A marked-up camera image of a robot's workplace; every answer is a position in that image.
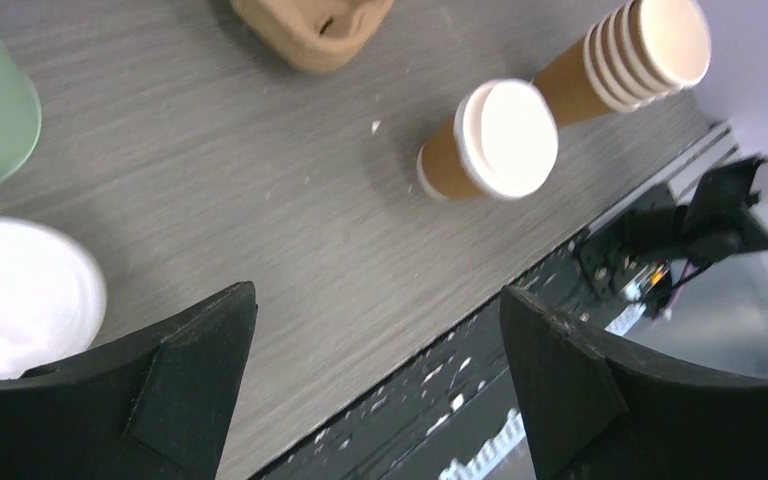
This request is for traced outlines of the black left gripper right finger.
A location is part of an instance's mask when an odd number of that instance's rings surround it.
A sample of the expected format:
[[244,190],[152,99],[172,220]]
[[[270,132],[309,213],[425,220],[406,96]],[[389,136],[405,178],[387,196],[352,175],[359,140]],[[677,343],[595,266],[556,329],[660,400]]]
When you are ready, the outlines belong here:
[[500,328],[540,479],[768,479],[768,380],[663,354],[504,288]]

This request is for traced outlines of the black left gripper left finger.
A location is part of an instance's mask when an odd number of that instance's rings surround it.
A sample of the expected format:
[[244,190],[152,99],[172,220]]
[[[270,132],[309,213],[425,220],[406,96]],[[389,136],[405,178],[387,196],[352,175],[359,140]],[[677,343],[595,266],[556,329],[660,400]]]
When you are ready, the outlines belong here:
[[212,479],[256,325],[238,282],[172,317],[0,380],[0,479]]

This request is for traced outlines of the single paper coffee cup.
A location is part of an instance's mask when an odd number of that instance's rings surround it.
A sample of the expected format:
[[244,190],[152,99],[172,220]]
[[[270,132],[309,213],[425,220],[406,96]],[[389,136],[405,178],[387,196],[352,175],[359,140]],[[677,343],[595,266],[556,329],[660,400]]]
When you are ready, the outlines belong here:
[[445,200],[486,197],[462,165],[451,116],[432,134],[419,152],[419,171],[431,188]]

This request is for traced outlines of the white plastic cup lid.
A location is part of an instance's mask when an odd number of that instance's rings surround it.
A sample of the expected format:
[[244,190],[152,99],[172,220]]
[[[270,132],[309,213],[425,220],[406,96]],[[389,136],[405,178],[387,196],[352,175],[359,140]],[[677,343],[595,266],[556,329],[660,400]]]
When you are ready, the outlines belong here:
[[537,191],[559,151],[546,100],[519,79],[490,80],[465,96],[454,116],[453,138],[468,179],[483,194],[506,201]]

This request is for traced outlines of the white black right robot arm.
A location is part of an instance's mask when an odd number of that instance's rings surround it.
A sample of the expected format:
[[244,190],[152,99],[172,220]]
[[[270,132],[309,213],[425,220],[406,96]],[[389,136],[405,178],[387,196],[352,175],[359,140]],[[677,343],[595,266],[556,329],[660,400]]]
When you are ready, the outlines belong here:
[[621,251],[640,261],[684,259],[699,270],[768,251],[768,156],[705,172],[687,203],[630,214]]

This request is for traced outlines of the stacked paper coffee cups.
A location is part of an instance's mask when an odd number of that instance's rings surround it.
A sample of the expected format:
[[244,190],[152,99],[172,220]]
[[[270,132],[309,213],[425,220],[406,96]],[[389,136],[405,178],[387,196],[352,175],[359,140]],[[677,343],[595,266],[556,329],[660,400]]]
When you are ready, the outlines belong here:
[[591,25],[533,84],[565,127],[691,89],[707,74],[711,56],[709,24],[697,1],[628,1]]

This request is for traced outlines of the white cup lid stack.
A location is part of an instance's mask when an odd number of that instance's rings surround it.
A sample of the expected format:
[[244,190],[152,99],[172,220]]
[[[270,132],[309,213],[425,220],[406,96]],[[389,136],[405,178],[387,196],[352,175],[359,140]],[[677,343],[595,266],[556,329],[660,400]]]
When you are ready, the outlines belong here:
[[86,351],[106,310],[105,278],[85,247],[0,216],[0,380]]

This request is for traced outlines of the brown cardboard cup carrier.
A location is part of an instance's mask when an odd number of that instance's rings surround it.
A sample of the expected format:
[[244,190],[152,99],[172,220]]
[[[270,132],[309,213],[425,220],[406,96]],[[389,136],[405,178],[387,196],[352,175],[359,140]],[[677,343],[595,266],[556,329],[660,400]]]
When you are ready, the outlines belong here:
[[234,13],[292,68],[333,72],[376,34],[392,0],[233,0]]

